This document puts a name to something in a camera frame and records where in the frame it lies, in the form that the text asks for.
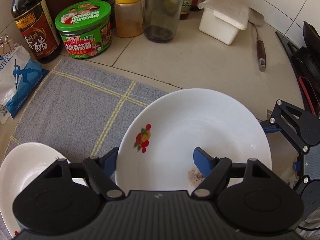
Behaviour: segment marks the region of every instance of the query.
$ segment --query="white plate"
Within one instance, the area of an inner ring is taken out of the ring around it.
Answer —
[[[0,211],[12,237],[20,228],[12,212],[16,196],[56,159],[66,159],[61,153],[41,143],[24,143],[15,147],[0,167]],[[72,179],[81,185],[83,179]]]
[[[142,128],[140,141],[149,139],[149,145],[138,151],[134,143]],[[116,183],[126,194],[131,189],[191,193],[195,186],[188,172],[195,167],[196,147],[238,163],[257,158],[271,169],[266,135],[245,106],[217,91],[187,89],[159,98],[133,121],[120,145]]]

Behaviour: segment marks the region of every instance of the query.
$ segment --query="beige countertop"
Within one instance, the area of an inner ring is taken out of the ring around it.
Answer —
[[[166,44],[153,43],[144,35],[127,39],[113,35],[110,48],[86,61],[166,92],[186,88],[220,91],[244,104],[260,120],[267,118],[267,109],[272,110],[277,99],[303,108],[294,72],[273,27],[264,24],[259,28],[267,55],[267,69],[262,73],[251,24],[228,46],[199,31],[200,19],[201,12],[191,12],[187,20],[180,21],[176,37]],[[67,55],[64,49],[44,68],[52,69]],[[0,124],[0,157],[22,111],[14,120],[9,118],[5,125]],[[296,152],[279,133],[268,135],[268,139],[273,170],[280,174]]]

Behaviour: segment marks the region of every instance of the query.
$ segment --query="placemat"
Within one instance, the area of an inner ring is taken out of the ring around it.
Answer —
[[[103,156],[135,117],[166,93],[80,62],[61,60],[29,101],[5,152],[46,144],[72,163]],[[0,239],[11,238],[0,216]]]

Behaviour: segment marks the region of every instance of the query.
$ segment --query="white and blue plastic bag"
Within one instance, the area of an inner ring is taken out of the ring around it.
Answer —
[[[32,61],[23,46],[0,57],[0,121],[13,118],[31,90],[47,75],[39,63]]]

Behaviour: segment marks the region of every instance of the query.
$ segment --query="yellow stripe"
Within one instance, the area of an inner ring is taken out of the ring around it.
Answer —
[[[13,135],[11,135],[11,137],[10,137],[11,139],[12,139],[12,141],[14,141],[16,144],[18,144],[18,145],[20,145],[21,144],[21,142],[18,140],[18,139],[16,139],[15,137],[13,137]]]
[[[110,94],[110,95],[113,95],[113,96],[116,96],[116,97],[119,97],[119,98],[121,98],[121,97],[123,96],[123,94],[121,94],[121,93],[114,92],[114,91],[112,91],[112,90],[110,90],[110,89],[106,89],[106,88],[104,88],[104,87],[102,87],[102,86],[99,86],[99,85],[94,84],[94,83],[92,83],[92,82],[89,82],[89,81],[87,81],[87,80],[84,80],[84,79],[81,79],[81,78],[72,76],[72,75],[70,75],[70,74],[66,74],[66,73],[63,73],[63,72],[60,72],[60,71],[56,71],[56,70],[54,70],[53,72],[54,72],[55,74],[59,75],[59,76],[63,76],[63,77],[72,79],[72,80],[77,81],[77,82],[79,82],[79,83],[81,83],[81,84],[84,84],[84,85],[87,85],[87,86],[89,86],[89,87],[95,88],[95,89],[97,89],[97,90],[100,90],[100,91],[102,91],[102,92],[108,93],[108,94]],[[127,100],[130,101],[130,102],[132,102],[132,103],[135,103],[135,104],[138,105],[138,106],[142,106],[142,107],[147,107],[147,106],[148,106],[148,104],[143,103],[143,102],[140,102],[140,101],[135,100],[135,99],[133,99],[133,98],[129,98],[129,97],[128,97]]]
[[[20,122],[21,122],[24,114],[26,113],[29,105],[31,104],[31,102],[33,101],[33,99],[35,98],[36,94],[38,93],[38,91],[40,90],[40,88],[42,87],[42,85],[45,83],[45,81],[51,76],[52,71],[50,71],[49,74],[43,79],[43,81],[40,83],[40,85],[38,86],[38,88],[36,89],[36,91],[33,93],[30,101],[27,103],[26,108],[24,109],[24,111],[23,111],[23,113],[22,113],[22,115],[21,115],[21,118],[20,118],[18,124],[16,125],[16,127],[14,128],[14,131],[13,131],[11,137],[10,137],[9,143],[8,143],[8,145],[7,145],[7,148],[5,149],[5,152],[4,152],[4,156],[5,156],[5,153],[8,151],[10,141],[12,140],[12,138],[14,138],[13,135],[14,135],[14,133],[16,132],[16,129],[17,129],[17,127],[19,126],[19,124],[20,124]]]
[[[129,97],[129,95],[131,94],[133,88],[135,87],[137,83],[135,81],[132,81],[130,86],[128,87],[126,93],[121,97],[121,99],[119,100],[119,102],[117,103],[115,109],[113,110],[108,122],[106,123],[102,133],[100,134],[90,156],[95,156],[97,155],[97,153],[99,152],[102,143],[104,142],[106,136],[108,135],[113,122],[115,121],[115,119],[117,118],[122,106],[124,105],[124,102],[127,100],[127,98]]]

